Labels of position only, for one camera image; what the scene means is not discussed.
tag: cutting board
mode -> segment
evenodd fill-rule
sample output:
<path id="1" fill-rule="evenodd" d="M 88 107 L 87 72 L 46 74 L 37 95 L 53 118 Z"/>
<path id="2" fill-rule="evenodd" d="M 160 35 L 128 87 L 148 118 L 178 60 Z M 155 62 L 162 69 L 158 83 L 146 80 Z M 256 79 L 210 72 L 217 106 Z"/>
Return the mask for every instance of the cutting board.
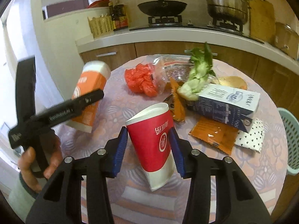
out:
<path id="1" fill-rule="evenodd" d="M 270 44 L 275 39 L 275 13 L 266 0 L 249 0 L 250 35 Z"/>

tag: sleeve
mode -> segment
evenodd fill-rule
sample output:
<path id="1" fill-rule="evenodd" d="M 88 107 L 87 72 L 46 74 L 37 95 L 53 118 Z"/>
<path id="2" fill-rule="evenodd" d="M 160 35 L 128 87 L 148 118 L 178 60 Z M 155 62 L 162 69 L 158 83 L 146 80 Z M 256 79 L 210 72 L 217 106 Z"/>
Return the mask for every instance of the sleeve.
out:
<path id="1" fill-rule="evenodd" d="M 27 186 L 20 173 L 16 185 L 8 197 L 8 203 L 23 222 L 25 222 L 36 197 L 37 193 Z"/>

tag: human hand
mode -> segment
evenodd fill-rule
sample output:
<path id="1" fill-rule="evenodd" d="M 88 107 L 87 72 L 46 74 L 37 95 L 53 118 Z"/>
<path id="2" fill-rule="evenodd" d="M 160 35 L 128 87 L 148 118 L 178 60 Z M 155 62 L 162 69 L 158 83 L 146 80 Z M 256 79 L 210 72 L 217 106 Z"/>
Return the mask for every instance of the human hand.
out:
<path id="1" fill-rule="evenodd" d="M 21 170 L 21 175 L 23 180 L 33 191 L 39 193 L 42 189 L 41 185 L 38 183 L 36 177 L 34 177 L 31 171 L 31 164 L 35 160 L 35 150 L 33 147 L 29 147 L 25 151 L 18 161 L 18 167 Z M 46 179 L 49 179 L 54 171 L 57 169 L 59 164 L 62 162 L 62 153 L 60 149 L 60 140 L 59 137 L 55 135 L 53 138 L 53 153 L 50 158 L 49 167 L 44 171 L 44 176 Z"/>

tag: orange sleeve of cup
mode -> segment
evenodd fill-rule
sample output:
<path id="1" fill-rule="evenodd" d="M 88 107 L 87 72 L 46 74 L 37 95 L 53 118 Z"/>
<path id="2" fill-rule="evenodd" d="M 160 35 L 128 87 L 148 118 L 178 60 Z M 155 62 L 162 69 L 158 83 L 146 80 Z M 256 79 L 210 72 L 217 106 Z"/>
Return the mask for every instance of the orange sleeve of cup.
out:
<path id="1" fill-rule="evenodd" d="M 101 73 L 97 71 L 85 71 L 81 74 L 81 77 L 78 80 L 72 98 L 80 97 L 99 88 L 103 90 L 106 82 L 106 78 Z M 72 121 L 92 126 L 95 120 L 95 114 L 98 108 L 98 104 L 99 102 L 96 102 L 87 106 L 84 109 L 83 113 L 80 116 L 73 118 Z"/>

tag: blue and white carton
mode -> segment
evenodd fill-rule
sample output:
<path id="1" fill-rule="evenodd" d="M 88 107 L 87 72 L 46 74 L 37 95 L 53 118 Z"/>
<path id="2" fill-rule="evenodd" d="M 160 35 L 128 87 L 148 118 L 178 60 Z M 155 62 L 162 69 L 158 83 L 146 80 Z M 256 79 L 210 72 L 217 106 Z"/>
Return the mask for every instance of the blue and white carton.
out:
<path id="1" fill-rule="evenodd" d="M 197 101 L 187 101 L 187 108 L 207 118 L 249 132 L 260 93 L 216 84 L 207 85 Z"/>

